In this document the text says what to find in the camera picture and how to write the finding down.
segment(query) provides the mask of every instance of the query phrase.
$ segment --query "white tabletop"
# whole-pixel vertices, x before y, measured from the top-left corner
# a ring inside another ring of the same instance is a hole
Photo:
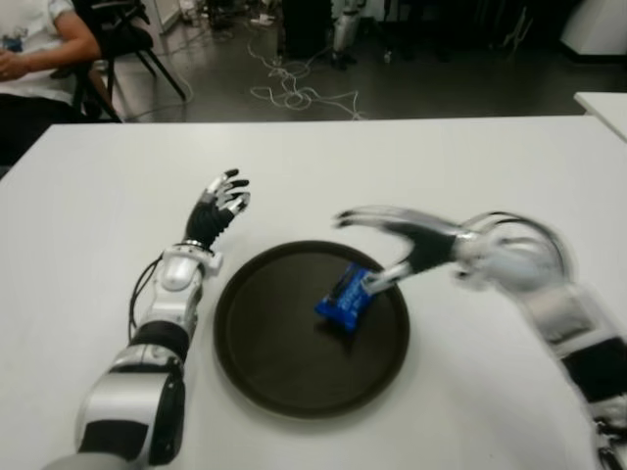
[[[72,452],[80,401],[125,344],[136,276],[232,167],[252,179],[253,201],[216,246],[225,264],[201,303],[173,468],[592,468],[576,396],[524,318],[494,291],[457,286],[450,267],[402,285],[406,363],[382,397],[339,419],[287,420],[241,399],[216,364],[212,315],[237,268],[283,242],[398,260],[400,240],[331,228],[364,204],[550,222],[582,280],[625,315],[626,156],[594,117],[54,127],[0,183],[0,468]]]
[[[627,93],[577,93],[575,100],[627,142]]]

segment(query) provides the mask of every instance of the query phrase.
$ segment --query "black pants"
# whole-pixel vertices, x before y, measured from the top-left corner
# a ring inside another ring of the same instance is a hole
[[[13,165],[52,124],[88,122],[60,101],[0,94],[0,166]]]

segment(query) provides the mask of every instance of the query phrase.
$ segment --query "black cable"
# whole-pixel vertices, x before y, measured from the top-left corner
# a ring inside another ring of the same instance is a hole
[[[157,264],[164,257],[163,254],[159,255],[157,259],[152,261],[150,264],[146,266],[146,268],[142,271],[141,275],[137,279],[135,283],[135,287],[133,288],[133,293],[130,296],[130,301],[128,302],[128,340],[132,339],[132,329],[137,328],[137,323],[135,322],[135,304],[137,303],[137,298],[141,294],[141,292],[148,284],[148,281],[153,277],[155,273],[155,269],[157,269]]]
[[[562,273],[568,278],[571,277],[572,267],[570,266],[569,260],[564,257],[564,254],[566,253],[566,249],[563,247],[561,240],[555,234],[555,232],[553,232],[549,227],[547,227],[546,225],[542,223],[539,223],[531,218],[525,217],[523,215],[520,215],[514,212],[493,211],[493,212],[480,213],[479,215],[476,215],[470,218],[469,220],[467,220],[466,222],[464,222],[461,226],[464,228],[470,229],[472,225],[475,225],[479,221],[487,220],[488,218],[495,217],[495,216],[507,217],[507,218],[503,218],[496,222],[490,223],[489,225],[487,225],[487,227],[483,227],[479,231],[480,233],[485,234],[486,232],[492,230],[494,227],[498,225],[503,225],[503,224],[508,224],[508,223],[520,223],[522,225],[527,225],[528,227],[535,229],[537,232],[541,233],[542,235],[544,235],[545,237],[549,239],[555,251],[557,252],[560,269]]]

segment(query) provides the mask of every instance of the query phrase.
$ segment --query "dark brown tray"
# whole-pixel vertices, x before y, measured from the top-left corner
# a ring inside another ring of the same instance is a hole
[[[258,255],[229,281],[215,345],[244,396],[276,413],[322,418],[363,406],[394,380],[410,340],[398,288],[372,301],[352,335],[314,310],[350,262],[381,269],[352,248],[307,241]]]

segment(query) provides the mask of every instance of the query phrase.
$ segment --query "chair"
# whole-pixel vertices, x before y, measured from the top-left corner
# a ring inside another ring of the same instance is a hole
[[[72,98],[72,106],[76,110],[82,112],[85,102],[87,100],[93,100],[99,108],[96,115],[99,115],[100,111],[104,111],[113,122],[121,122],[116,110],[109,106],[89,79],[89,71],[91,71],[92,66],[92,63],[85,63],[63,67],[55,70],[50,77],[54,79],[63,79],[70,75],[74,75],[76,77],[76,89]],[[89,118],[95,118],[95,116],[92,116],[90,113],[86,114]]]
[[[116,77],[116,58],[134,54],[151,75],[157,76],[143,54],[157,66],[181,100],[185,93],[153,52],[150,33],[132,22],[141,20],[150,24],[146,7],[141,0],[72,0],[77,14],[89,26],[100,44],[102,57],[107,61],[107,91],[113,96]]]

